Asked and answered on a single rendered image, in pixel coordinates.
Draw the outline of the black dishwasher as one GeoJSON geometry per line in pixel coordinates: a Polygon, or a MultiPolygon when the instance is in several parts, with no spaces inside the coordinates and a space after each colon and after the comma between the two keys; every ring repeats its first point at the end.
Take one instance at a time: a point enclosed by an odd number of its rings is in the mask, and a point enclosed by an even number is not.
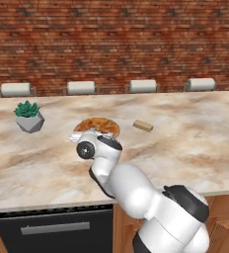
{"type": "Polygon", "coordinates": [[[113,253],[113,206],[0,212],[8,253],[113,253]],[[23,235],[22,227],[90,222],[87,230],[23,235]]]}

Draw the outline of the orange brown baked pastry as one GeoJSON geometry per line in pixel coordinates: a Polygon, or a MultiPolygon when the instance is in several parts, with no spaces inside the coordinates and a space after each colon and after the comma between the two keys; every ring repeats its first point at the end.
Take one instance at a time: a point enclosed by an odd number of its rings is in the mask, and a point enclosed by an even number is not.
{"type": "Polygon", "coordinates": [[[86,131],[94,128],[98,132],[102,133],[112,133],[114,137],[118,137],[120,133],[119,126],[113,120],[107,118],[90,118],[82,121],[78,124],[74,130],[75,131],[86,131]]]}

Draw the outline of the green succulent in grey pot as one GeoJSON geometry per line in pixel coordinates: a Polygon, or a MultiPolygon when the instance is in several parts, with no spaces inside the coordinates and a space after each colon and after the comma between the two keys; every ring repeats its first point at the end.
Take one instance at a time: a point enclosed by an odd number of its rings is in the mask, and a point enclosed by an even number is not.
{"type": "Polygon", "coordinates": [[[41,129],[44,123],[44,117],[40,113],[37,103],[31,104],[29,101],[19,103],[14,113],[17,117],[17,125],[24,132],[37,132],[41,129]]]}

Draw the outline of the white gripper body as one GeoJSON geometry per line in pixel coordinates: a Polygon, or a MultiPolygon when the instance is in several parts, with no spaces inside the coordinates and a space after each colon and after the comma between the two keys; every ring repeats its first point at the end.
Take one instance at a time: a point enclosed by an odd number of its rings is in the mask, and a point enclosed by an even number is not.
{"type": "Polygon", "coordinates": [[[82,137],[84,136],[85,132],[84,131],[73,131],[68,139],[71,141],[71,142],[78,142],[82,139],[82,137]]]}

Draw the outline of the tan rectangular block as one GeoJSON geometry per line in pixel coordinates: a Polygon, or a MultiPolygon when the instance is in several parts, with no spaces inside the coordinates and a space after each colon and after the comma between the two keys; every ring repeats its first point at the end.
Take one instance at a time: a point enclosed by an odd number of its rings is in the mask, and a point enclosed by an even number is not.
{"type": "Polygon", "coordinates": [[[150,124],[148,124],[146,122],[140,121],[140,120],[136,120],[133,123],[133,126],[139,128],[139,129],[148,131],[148,132],[150,132],[153,129],[152,125],[150,125],[150,124]]]}

